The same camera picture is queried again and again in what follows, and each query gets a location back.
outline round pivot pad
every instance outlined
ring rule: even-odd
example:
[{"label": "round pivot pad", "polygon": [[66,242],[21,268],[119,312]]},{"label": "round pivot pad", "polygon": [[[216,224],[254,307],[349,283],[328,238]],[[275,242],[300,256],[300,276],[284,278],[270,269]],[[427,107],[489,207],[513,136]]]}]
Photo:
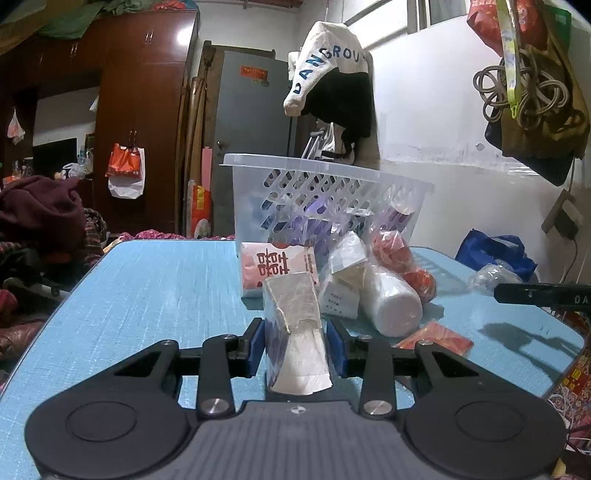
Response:
[{"label": "round pivot pad", "polygon": [[25,441],[43,473],[110,480],[149,471],[189,431],[184,410],[164,393],[65,392],[29,417]]},{"label": "round pivot pad", "polygon": [[554,465],[566,441],[560,416],[525,392],[438,393],[419,399],[405,421],[430,462],[475,480],[529,478]]}]

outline table surface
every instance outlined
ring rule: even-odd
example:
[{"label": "table surface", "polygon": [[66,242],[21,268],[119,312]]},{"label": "table surface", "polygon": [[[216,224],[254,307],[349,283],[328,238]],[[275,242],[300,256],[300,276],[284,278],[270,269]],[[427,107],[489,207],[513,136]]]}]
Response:
[{"label": "table surface", "polygon": [[[468,292],[466,280],[473,273],[468,267],[429,249],[413,248],[413,253],[438,285],[423,323],[438,320],[473,340],[469,360],[542,396],[581,351],[581,336],[543,310],[501,305]],[[45,399],[159,340],[172,338],[188,348],[211,336],[240,335],[262,316],[261,309],[260,300],[240,298],[234,242],[150,240],[116,246],[46,323],[0,398],[0,479],[38,478],[23,429]],[[351,333],[378,335],[363,319],[345,325]],[[264,382],[263,359],[256,378],[232,380],[236,405],[281,398],[266,392]],[[337,378],[332,389],[305,400],[345,398],[356,407],[360,385],[359,379]],[[179,403],[194,408],[196,389],[196,378],[186,378]],[[397,397],[401,408],[413,403],[400,385]]]}]

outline metal screw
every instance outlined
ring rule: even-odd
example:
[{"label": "metal screw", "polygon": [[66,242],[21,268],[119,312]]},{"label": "metal screw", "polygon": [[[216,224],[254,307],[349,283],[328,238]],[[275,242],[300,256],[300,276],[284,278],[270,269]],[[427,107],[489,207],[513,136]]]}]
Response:
[{"label": "metal screw", "polygon": [[201,411],[207,415],[220,415],[230,408],[222,398],[209,398],[201,403]]},{"label": "metal screw", "polygon": [[370,415],[387,415],[392,411],[392,405],[385,400],[370,400],[363,405],[363,409]]}]

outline green cloth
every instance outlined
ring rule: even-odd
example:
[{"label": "green cloth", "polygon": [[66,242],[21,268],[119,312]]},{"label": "green cloth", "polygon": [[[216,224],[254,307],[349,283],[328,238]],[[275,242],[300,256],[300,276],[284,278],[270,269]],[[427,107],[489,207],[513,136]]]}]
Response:
[{"label": "green cloth", "polygon": [[142,12],[152,7],[154,0],[112,0],[105,7],[105,12],[113,15]]},{"label": "green cloth", "polygon": [[64,16],[48,23],[45,27],[38,30],[37,33],[46,37],[63,38],[65,40],[82,38],[86,29],[106,4],[107,2],[95,2],[93,4],[82,5],[80,8],[72,10]]}]

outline clear plastic storage basket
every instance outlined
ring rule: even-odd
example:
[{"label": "clear plastic storage basket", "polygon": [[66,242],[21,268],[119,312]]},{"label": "clear plastic storage basket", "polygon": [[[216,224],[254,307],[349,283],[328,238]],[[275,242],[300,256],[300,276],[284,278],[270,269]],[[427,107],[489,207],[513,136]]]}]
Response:
[{"label": "clear plastic storage basket", "polygon": [[236,249],[242,242],[313,245],[319,268],[348,231],[398,230],[408,242],[433,185],[336,163],[226,154],[233,169]]}]

